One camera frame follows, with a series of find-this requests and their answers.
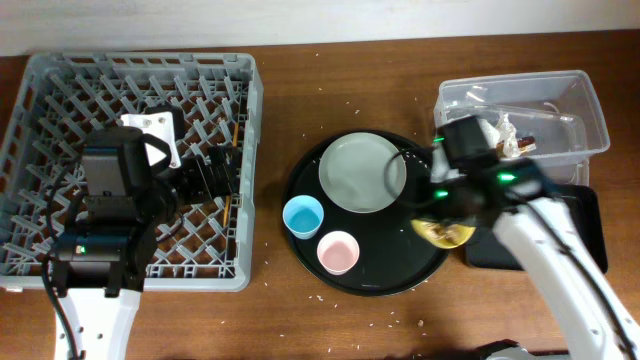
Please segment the food scraps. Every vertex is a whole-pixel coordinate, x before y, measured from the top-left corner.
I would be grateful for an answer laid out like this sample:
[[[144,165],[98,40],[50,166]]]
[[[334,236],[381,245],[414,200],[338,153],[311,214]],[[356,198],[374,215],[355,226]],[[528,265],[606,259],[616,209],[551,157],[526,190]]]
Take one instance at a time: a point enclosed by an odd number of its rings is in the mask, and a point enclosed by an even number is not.
[[[461,242],[465,237],[465,228],[459,225],[443,226],[435,224],[426,229],[426,237],[430,241]]]

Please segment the pink cup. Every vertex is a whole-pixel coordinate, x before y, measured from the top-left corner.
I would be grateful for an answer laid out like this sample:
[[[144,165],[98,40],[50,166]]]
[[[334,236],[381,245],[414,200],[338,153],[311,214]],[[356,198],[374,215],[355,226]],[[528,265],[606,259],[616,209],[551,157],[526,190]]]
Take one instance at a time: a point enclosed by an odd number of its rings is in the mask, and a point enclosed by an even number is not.
[[[345,231],[332,231],[318,243],[317,258],[322,267],[332,275],[344,275],[358,262],[360,247],[357,240]]]

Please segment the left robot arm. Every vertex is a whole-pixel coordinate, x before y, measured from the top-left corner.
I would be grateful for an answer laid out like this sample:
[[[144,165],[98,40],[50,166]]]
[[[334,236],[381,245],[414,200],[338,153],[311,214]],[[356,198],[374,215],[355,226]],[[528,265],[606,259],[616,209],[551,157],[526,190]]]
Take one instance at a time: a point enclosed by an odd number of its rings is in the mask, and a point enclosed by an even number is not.
[[[90,134],[51,187],[82,166],[86,185],[71,200],[63,231],[41,263],[56,314],[58,359],[122,359],[161,240],[159,225],[185,205],[238,190],[235,146],[213,146],[171,169],[171,146],[135,127]]]

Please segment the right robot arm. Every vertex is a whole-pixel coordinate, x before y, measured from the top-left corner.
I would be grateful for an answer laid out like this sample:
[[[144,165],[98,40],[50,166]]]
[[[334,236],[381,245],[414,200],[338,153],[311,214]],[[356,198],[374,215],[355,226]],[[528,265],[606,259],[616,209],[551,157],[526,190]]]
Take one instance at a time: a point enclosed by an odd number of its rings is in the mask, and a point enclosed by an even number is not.
[[[492,230],[544,298],[572,358],[638,358],[638,323],[586,250],[554,183],[534,161],[474,164],[442,182],[424,177],[418,198],[418,219]]]

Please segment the yellow bowl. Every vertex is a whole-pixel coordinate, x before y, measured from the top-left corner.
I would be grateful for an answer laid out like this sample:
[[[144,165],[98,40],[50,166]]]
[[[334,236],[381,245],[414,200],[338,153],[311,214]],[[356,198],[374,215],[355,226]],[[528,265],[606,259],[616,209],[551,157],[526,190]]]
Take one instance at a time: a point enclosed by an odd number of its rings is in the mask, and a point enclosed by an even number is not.
[[[442,225],[418,219],[411,220],[410,224],[417,235],[441,249],[453,249],[464,245],[476,230],[475,227],[460,224]]]

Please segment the white napkin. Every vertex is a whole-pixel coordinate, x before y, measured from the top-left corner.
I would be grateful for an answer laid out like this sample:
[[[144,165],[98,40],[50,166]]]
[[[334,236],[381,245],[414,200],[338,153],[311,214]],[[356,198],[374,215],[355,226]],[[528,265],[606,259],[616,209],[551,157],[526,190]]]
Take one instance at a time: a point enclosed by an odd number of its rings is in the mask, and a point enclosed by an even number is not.
[[[499,113],[499,121],[496,125],[491,125],[486,119],[480,119],[479,124],[487,143],[500,157],[514,159],[521,156],[522,151],[516,137],[517,130],[509,121],[507,113]]]

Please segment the gold snack wrapper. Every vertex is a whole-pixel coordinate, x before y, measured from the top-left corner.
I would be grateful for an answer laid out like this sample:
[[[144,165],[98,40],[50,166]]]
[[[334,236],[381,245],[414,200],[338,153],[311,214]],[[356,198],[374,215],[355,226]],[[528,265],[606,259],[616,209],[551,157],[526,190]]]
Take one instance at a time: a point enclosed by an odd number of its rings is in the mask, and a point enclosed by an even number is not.
[[[496,151],[503,158],[517,158],[536,149],[536,140],[533,136],[521,137],[509,144],[500,142],[496,146]]]

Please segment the blue cup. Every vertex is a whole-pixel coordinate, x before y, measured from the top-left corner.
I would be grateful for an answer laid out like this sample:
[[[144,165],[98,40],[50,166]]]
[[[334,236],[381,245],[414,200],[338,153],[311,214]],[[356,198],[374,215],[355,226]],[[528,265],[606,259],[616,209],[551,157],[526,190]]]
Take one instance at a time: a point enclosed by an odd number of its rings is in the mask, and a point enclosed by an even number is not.
[[[301,240],[311,239],[324,220],[324,208],[314,197],[298,195],[283,208],[282,219],[287,230]]]

